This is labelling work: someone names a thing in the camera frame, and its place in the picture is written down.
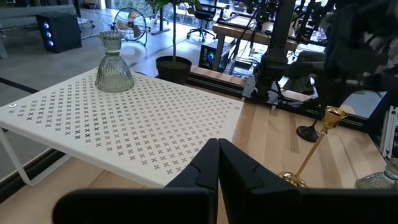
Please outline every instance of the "brass candlestick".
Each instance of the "brass candlestick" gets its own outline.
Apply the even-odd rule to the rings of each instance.
[[[323,128],[319,135],[319,138],[312,146],[310,152],[308,153],[307,157],[305,158],[303,164],[300,166],[296,174],[291,172],[281,172],[278,176],[289,183],[293,184],[296,187],[307,187],[304,180],[300,178],[300,174],[303,172],[305,166],[311,159],[312,154],[315,152],[319,144],[321,143],[323,137],[328,134],[328,130],[335,128],[337,124],[343,119],[347,117],[347,114],[339,108],[334,106],[327,106],[325,109],[325,116],[322,119]]]

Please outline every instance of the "glass jar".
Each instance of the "glass jar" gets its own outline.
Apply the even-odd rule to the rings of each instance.
[[[357,180],[355,187],[357,189],[398,189],[398,159],[390,159],[384,172],[377,172]]]
[[[130,69],[120,57],[122,33],[106,31],[99,34],[105,50],[105,57],[98,67],[95,85],[99,90],[118,93],[131,89],[134,79]]]

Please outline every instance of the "desk fan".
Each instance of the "desk fan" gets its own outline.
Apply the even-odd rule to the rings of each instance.
[[[147,22],[137,9],[125,7],[116,14],[112,30],[123,34],[124,40],[137,42],[143,46],[147,43]],[[139,41],[145,35],[145,42]]]

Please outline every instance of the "black base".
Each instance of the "black base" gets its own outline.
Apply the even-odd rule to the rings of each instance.
[[[300,126],[296,129],[296,133],[300,138],[309,142],[316,142],[319,138],[319,133],[314,126]]]
[[[167,28],[167,29],[162,29],[162,30],[158,30],[158,31],[155,31],[155,32],[151,32],[150,34],[152,34],[152,35],[157,35],[157,34],[161,34],[161,33],[164,33],[164,32],[167,32],[167,31],[169,31],[170,29],[169,28]]]
[[[189,38],[189,37],[191,36],[191,33],[194,33],[194,32],[199,32],[199,37],[202,37],[202,41],[205,41],[205,35],[206,35],[206,34],[212,35],[212,36],[213,36],[213,40],[216,39],[216,37],[214,36],[214,34],[212,34],[211,32],[209,32],[209,31],[207,31],[207,30],[205,30],[205,29],[202,28],[202,27],[195,28],[195,29],[191,29],[191,30],[187,33],[187,38]]]
[[[159,78],[169,82],[184,85],[191,71],[192,62],[183,57],[161,56],[156,59]]]

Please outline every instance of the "blue led light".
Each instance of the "blue led light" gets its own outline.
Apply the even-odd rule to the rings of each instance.
[[[214,53],[209,53],[208,55],[207,55],[207,60],[209,60],[209,61],[214,61]]]

